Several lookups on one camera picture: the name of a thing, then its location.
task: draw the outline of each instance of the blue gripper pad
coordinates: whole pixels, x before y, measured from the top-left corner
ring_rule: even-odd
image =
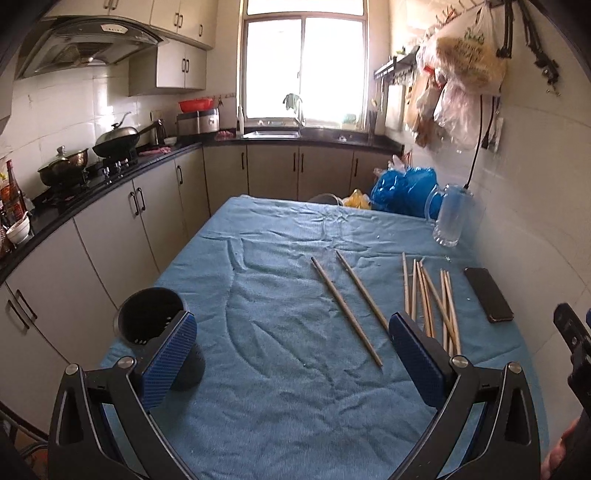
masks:
[[[196,338],[195,317],[190,312],[179,312],[162,335],[151,340],[158,342],[157,351],[143,357],[136,368],[138,397],[145,411],[163,401]]]
[[[390,340],[423,401],[441,409],[453,386],[449,356],[434,338],[427,337],[406,314],[395,313],[388,326]]]

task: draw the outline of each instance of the blue tablecloth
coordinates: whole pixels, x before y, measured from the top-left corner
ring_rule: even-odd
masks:
[[[540,387],[516,324],[486,321],[462,274],[475,260],[461,246],[435,243],[431,229],[389,213],[246,196],[218,210],[157,282],[177,291],[195,314],[207,367],[198,388],[168,393],[152,414],[200,479],[382,480],[433,418],[335,248],[387,318],[404,309],[403,251],[410,272],[413,258],[425,257],[436,284],[439,269],[449,270],[463,353],[483,367],[523,365],[546,450]],[[343,294],[383,370],[311,256]],[[439,319],[436,329],[441,338]],[[130,352],[115,342],[103,366]],[[477,416],[473,411],[446,469],[459,464]]]

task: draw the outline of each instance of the range hood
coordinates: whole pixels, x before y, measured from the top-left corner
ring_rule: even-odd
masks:
[[[163,41],[146,27],[112,17],[42,21],[25,44],[33,45],[18,78],[116,63]]]

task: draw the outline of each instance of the cabinet door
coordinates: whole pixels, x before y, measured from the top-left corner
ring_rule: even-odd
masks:
[[[209,219],[203,149],[199,148],[174,159],[178,190],[181,193],[187,235],[192,239]]]
[[[179,11],[180,0],[154,0],[150,25],[176,33]]]
[[[152,14],[152,0],[112,0],[111,15],[130,18],[149,25]]]
[[[249,145],[248,191],[253,197],[297,200],[297,146]]]
[[[7,285],[43,336],[70,363],[86,370],[99,366],[115,336],[116,309],[72,220],[33,250],[10,274]]]
[[[33,324],[25,320],[22,311],[17,313],[16,305],[17,301],[8,287],[2,285],[0,401],[24,420],[47,433],[57,389],[68,363]]]
[[[248,194],[246,147],[206,147],[203,155],[209,209],[213,215],[229,198]]]
[[[168,40],[158,45],[156,87],[184,88],[185,45]]]
[[[67,15],[109,15],[110,2],[117,0],[60,0],[47,17]]]
[[[391,159],[392,155],[383,153],[355,152],[353,156],[353,168],[351,169],[351,192],[359,189],[369,195],[376,182],[374,169],[381,168],[386,170],[388,168],[388,160]]]
[[[201,22],[203,31],[197,41],[214,48],[216,46],[217,0],[201,1]]]
[[[174,162],[137,177],[134,186],[148,242],[162,273],[187,244]]]
[[[207,72],[207,52],[200,48],[185,45],[185,88],[205,90]]]
[[[88,256],[117,306],[158,278],[132,194],[134,186],[129,181],[74,218]]]
[[[321,193],[348,196],[352,163],[351,150],[300,147],[298,200],[307,202]]]

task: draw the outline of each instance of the clear plastic pitcher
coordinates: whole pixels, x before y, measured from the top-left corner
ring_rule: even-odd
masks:
[[[431,208],[433,197],[437,194],[443,196],[443,201],[437,222],[433,222],[429,214],[429,208]],[[436,242],[445,247],[455,247],[457,245],[472,196],[472,192],[459,185],[447,185],[445,189],[442,189],[439,185],[433,187],[425,202],[425,218],[427,222],[435,224],[433,238]]]

